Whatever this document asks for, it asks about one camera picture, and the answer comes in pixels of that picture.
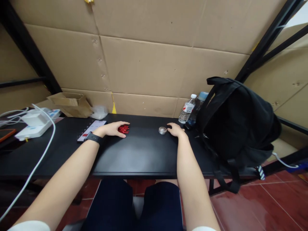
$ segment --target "metal cylinder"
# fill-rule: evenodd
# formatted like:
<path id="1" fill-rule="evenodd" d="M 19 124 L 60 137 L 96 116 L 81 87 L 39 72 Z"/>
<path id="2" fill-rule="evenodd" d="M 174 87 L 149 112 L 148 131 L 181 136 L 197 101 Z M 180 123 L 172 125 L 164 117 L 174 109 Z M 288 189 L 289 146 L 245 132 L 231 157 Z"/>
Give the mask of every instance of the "metal cylinder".
<path id="1" fill-rule="evenodd" d="M 162 135 L 166 134 L 167 129 L 165 127 L 159 127 L 158 132 Z"/>

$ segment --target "black backpack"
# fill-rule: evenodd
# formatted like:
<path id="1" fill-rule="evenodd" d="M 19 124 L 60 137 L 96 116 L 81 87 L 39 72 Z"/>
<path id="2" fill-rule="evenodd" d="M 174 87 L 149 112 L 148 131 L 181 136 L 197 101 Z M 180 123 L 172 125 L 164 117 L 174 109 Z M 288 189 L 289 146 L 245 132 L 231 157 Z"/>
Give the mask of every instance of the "black backpack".
<path id="1" fill-rule="evenodd" d="M 237 193 L 239 170 L 258 167 L 271 156 L 271 142 L 279 137 L 281 124 L 271 104 L 242 83 L 220 77 L 208 78 L 207 83 L 214 86 L 198 113 L 197 130 L 213 159 L 219 184 Z M 230 186 L 223 179 L 221 166 L 231 172 Z"/>

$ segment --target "red tile floor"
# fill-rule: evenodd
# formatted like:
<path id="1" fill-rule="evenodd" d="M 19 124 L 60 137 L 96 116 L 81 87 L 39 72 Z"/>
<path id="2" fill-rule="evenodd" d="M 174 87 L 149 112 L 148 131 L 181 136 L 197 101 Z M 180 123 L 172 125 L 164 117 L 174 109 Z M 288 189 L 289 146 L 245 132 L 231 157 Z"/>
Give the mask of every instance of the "red tile floor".
<path id="1" fill-rule="evenodd" d="M 100 180 L 88 179 L 81 190 L 80 205 L 71 205 L 57 231 L 86 217 Z M 128 180 L 133 193 L 143 196 L 155 180 Z M 224 192 L 211 197 L 222 231 L 308 230 L 308 183 L 286 171 L 241 187 L 239 194 Z M 0 224 L 7 230 L 27 208 L 13 208 Z"/>

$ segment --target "watch strap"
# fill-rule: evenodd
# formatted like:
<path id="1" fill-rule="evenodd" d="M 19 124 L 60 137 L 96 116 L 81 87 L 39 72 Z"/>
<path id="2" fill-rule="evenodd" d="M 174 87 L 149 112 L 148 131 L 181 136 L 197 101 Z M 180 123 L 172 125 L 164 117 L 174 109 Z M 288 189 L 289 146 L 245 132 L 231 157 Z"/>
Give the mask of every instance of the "watch strap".
<path id="1" fill-rule="evenodd" d="M 86 138 L 84 138 L 84 141 L 87 141 L 87 140 L 92 140 L 92 141 L 95 141 L 99 144 L 101 144 L 101 141 L 102 141 L 103 138 L 97 136 L 97 135 L 94 135 L 92 132 L 89 132 L 89 134 L 87 135 Z"/>

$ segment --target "hand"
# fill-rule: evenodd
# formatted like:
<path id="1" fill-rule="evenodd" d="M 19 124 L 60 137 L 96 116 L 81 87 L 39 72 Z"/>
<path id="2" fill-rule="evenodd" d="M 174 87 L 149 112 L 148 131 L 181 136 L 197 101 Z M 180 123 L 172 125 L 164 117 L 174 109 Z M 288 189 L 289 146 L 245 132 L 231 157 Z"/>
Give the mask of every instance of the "hand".
<path id="1" fill-rule="evenodd" d="M 99 128 L 95 129 L 93 131 L 93 134 L 100 136 L 100 137 L 104 137 L 105 135 L 110 135 L 110 136 L 118 136 L 118 137 L 121 137 L 121 138 L 125 138 L 126 135 L 118 132 L 118 128 L 122 125 L 125 125 L 125 124 L 129 124 L 129 123 L 119 121 L 119 122 L 106 124 L 106 125 L 100 126 Z"/>
<path id="2" fill-rule="evenodd" d="M 168 123 L 167 125 L 172 127 L 172 128 L 167 128 L 168 132 L 170 132 L 171 135 L 179 137 L 182 134 L 185 134 L 185 129 L 182 129 L 179 125 L 175 123 Z"/>

